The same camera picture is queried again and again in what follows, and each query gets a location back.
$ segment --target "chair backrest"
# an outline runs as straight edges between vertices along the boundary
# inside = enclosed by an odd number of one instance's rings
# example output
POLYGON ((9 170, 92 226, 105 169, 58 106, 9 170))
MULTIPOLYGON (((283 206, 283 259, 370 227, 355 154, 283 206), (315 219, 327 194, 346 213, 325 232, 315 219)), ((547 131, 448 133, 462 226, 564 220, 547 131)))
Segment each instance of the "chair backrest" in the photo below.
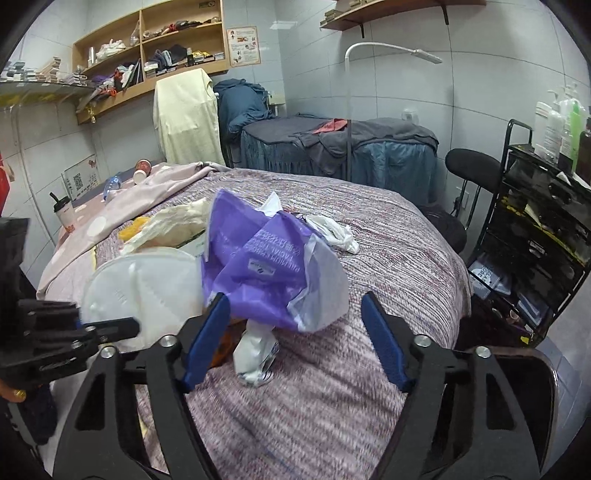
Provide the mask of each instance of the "chair backrest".
POLYGON ((454 148, 445 157, 451 173, 496 193, 501 181, 501 163, 485 153, 465 148, 454 148))

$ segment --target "blue gripper pad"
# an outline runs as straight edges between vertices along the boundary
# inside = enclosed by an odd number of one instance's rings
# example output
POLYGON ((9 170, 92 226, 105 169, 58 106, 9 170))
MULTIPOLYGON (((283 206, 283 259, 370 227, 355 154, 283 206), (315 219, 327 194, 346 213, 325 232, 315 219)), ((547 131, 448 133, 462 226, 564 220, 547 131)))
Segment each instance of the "blue gripper pad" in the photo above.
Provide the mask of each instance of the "blue gripper pad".
POLYGON ((183 384, 191 391, 205 379, 213 354, 230 323, 230 300, 223 296, 209 312, 185 360, 183 384))
POLYGON ((365 329, 368 331, 369 338, 374 345, 375 352, 378 354, 388 381, 396 385, 400 391, 409 392, 413 386, 413 381, 404 371, 404 352, 374 301, 367 294, 361 299, 361 319, 365 324, 365 329))

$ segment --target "red cloth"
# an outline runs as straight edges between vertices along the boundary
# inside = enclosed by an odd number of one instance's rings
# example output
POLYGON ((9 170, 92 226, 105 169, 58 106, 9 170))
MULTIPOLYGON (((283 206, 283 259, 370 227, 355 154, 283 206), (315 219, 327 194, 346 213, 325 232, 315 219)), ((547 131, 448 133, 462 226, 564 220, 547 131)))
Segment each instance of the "red cloth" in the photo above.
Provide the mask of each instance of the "red cloth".
POLYGON ((342 118, 333 118, 332 120, 326 122, 322 127, 318 130, 314 130, 312 133, 314 134, 324 134, 326 132, 338 132, 347 126, 347 120, 343 120, 342 118))
MULTIPOLYGON (((2 156, 0 155, 0 167, 4 166, 4 162, 2 161, 2 156)), ((4 204, 6 203, 6 199, 8 198, 8 192, 10 190, 10 182, 8 181, 8 176, 3 168, 0 168, 0 215, 2 215, 2 211, 4 210, 4 204)))

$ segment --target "yellow cloth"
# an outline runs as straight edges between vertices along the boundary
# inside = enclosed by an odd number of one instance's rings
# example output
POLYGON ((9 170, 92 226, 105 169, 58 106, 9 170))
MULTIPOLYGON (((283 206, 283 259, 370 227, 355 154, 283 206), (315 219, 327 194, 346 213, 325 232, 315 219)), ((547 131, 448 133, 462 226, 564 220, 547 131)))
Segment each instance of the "yellow cloth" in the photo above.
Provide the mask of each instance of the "yellow cloth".
POLYGON ((156 82, 154 128, 169 163, 224 165, 213 82, 203 69, 156 82))
POLYGON ((121 230, 117 234, 117 237, 119 240, 127 242, 140 233, 144 225, 149 221, 150 217, 137 217, 131 225, 126 226, 123 230, 121 230))

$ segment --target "massage bed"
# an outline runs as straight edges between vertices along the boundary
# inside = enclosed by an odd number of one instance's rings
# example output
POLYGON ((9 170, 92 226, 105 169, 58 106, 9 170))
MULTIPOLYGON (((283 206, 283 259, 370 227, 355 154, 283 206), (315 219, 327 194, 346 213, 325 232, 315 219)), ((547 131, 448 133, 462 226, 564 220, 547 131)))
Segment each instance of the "massage bed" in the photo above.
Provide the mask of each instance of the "massage bed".
MULTIPOLYGON (((398 193, 327 177, 238 168, 210 173, 146 215, 203 197, 211 200, 221 188, 252 205, 275 191, 285 210, 349 225, 361 250, 337 253, 349 278, 348 314, 315 334, 276 330, 280 351, 269 384, 244 386, 229 359, 187 396, 211 458, 225 479, 369 478, 406 395, 382 371, 361 321, 361 298, 372 290, 385 310, 404 318, 415 333, 451 348, 460 319, 470 313, 471 286, 462 260, 398 193)), ((118 255, 117 233, 129 224, 70 263, 50 283, 46 299, 80 302, 93 270, 118 255)), ((82 378, 54 385, 62 416, 82 378)), ((138 387, 137 397, 152 466, 166 471, 144 387, 138 387)), ((52 439, 43 449, 50 471, 56 443, 52 439)))
MULTIPOLYGON (((311 150, 302 142, 303 132, 314 131, 329 120, 288 116, 246 125, 241 134, 240 160, 235 160, 235 164, 242 168, 345 180, 346 157, 340 159, 338 166, 323 164, 310 156, 311 150)), ((351 181, 393 190, 417 206, 435 202, 438 142, 434 134, 422 127, 416 127, 418 135, 400 134, 400 128, 406 128, 408 122, 395 119, 354 122, 354 128, 370 125, 373 129, 372 122, 382 122, 381 132, 370 141, 353 143, 351 181)))

